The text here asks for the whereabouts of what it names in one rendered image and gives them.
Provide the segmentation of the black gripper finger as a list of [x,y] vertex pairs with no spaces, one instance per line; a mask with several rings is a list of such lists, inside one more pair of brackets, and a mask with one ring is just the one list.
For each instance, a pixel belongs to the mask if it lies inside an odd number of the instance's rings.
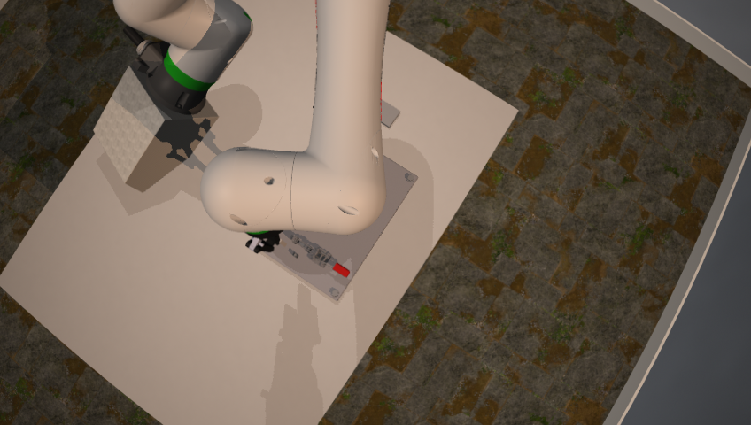
[[[252,239],[249,240],[245,246],[258,254],[261,251],[272,252],[275,248],[274,245],[275,244],[279,245],[279,243],[282,246],[287,245],[287,243],[285,243],[282,239],[280,239],[279,235],[274,236],[272,238],[268,238],[266,241],[252,237]],[[269,246],[269,245],[272,245],[272,246]]]

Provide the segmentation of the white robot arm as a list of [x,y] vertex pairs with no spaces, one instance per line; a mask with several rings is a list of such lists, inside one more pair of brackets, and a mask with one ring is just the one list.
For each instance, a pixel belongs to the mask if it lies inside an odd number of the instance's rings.
[[[266,239],[284,230],[351,235],[377,220],[386,200],[381,80],[390,1],[315,0],[317,68],[308,148],[235,147],[218,154],[200,183],[202,204],[214,222]],[[248,13],[232,0],[113,4],[127,24],[123,32],[137,46],[132,66],[147,74],[148,90],[161,104],[186,115],[204,108],[208,89],[253,31]],[[144,40],[135,29],[162,42]]]

